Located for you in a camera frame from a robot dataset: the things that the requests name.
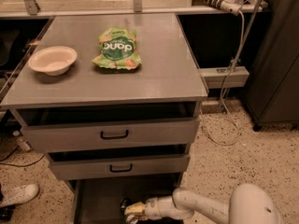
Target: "open drawer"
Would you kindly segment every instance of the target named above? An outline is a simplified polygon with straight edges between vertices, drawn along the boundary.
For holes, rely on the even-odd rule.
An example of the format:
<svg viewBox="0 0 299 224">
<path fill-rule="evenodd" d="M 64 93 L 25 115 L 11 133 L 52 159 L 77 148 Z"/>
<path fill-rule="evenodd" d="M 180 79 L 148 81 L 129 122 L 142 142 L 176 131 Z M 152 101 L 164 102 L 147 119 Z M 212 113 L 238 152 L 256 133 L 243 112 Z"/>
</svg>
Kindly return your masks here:
<svg viewBox="0 0 299 224">
<path fill-rule="evenodd" d="M 184 172 L 190 155 L 184 145 L 49 153 L 58 179 L 77 180 Z"/>
<path fill-rule="evenodd" d="M 198 113 L 196 102 L 165 102 L 119 105 L 82 105 L 18 108 L 26 125 L 47 126 L 111 121 L 193 118 Z"/>
<path fill-rule="evenodd" d="M 77 181 L 72 224 L 123 224 L 120 202 L 129 198 L 133 203 L 148 198 L 171 195 L 178 186 L 178 174 L 142 175 Z M 148 223 L 173 223 L 182 221 L 164 218 Z"/>
<path fill-rule="evenodd" d="M 156 119 L 23 127 L 35 150 L 59 152 L 192 143 L 199 119 Z"/>
</svg>

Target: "white robot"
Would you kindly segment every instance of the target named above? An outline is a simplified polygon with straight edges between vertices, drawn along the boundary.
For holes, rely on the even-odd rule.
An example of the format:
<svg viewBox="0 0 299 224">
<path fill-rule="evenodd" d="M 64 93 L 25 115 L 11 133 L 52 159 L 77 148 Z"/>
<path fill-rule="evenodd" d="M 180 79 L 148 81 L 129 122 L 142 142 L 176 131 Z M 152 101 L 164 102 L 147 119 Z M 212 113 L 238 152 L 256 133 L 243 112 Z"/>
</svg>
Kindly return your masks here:
<svg viewBox="0 0 299 224">
<path fill-rule="evenodd" d="M 230 203 L 221 203 L 190 190 L 177 188 L 172 196 L 150 198 L 145 203 L 134 203 L 125 208 L 127 224 L 142 220 L 171 217 L 182 220 L 201 213 L 217 224 L 284 224 L 269 195 L 251 184 L 238 186 Z"/>
</svg>

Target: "speckled floor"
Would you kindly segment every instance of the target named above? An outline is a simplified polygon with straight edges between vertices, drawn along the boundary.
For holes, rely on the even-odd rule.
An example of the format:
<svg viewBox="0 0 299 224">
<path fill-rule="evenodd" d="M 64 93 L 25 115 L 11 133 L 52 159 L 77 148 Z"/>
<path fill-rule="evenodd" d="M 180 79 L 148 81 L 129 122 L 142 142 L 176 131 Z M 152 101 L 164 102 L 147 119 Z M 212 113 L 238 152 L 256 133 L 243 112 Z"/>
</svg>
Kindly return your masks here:
<svg viewBox="0 0 299 224">
<path fill-rule="evenodd" d="M 299 131 L 279 125 L 263 127 L 256 133 L 249 114 L 237 99 L 226 104 L 239 126 L 239 140 L 234 145 L 222 146 L 208 138 L 206 127 L 218 142 L 226 144 L 237 138 L 237 130 L 217 103 L 206 102 L 182 186 L 228 203 L 236 186 L 252 183 L 272 197 L 285 223 L 299 223 Z M 0 159 L 16 146 L 14 141 L 11 133 L 1 135 Z M 38 160 L 41 155 L 18 150 L 6 163 L 22 165 Z M 0 180 L 3 189 L 29 183 L 40 186 L 35 199 L 16 207 L 9 224 L 69 223 L 73 193 L 55 178 L 45 158 L 25 168 L 0 165 Z M 213 222 L 196 214 L 185 223 Z"/>
</svg>

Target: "snack bag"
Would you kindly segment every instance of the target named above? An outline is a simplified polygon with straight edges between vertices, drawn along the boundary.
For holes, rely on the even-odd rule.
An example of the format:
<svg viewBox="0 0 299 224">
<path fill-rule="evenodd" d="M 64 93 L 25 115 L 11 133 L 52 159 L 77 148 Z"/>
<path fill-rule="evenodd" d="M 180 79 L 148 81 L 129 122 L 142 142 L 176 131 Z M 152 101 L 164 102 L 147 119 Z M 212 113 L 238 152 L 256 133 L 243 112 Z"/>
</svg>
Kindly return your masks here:
<svg viewBox="0 0 299 224">
<path fill-rule="evenodd" d="M 92 62 L 110 69 L 136 69 L 141 60 L 135 44 L 136 32 L 109 28 L 99 36 L 100 55 Z"/>
</svg>

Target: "shoe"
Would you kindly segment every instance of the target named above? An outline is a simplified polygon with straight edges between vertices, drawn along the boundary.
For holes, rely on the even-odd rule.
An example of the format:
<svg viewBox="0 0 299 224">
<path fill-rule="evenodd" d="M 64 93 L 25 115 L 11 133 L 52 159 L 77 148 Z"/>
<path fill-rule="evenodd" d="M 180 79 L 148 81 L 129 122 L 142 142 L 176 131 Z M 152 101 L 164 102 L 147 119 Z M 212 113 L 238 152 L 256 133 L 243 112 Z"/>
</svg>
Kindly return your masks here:
<svg viewBox="0 0 299 224">
<path fill-rule="evenodd" d="M 24 204 L 33 200 L 39 192 L 38 184 L 29 184 L 16 187 L 15 189 L 3 192 L 3 200 L 0 202 L 0 208 L 15 204 Z"/>
</svg>

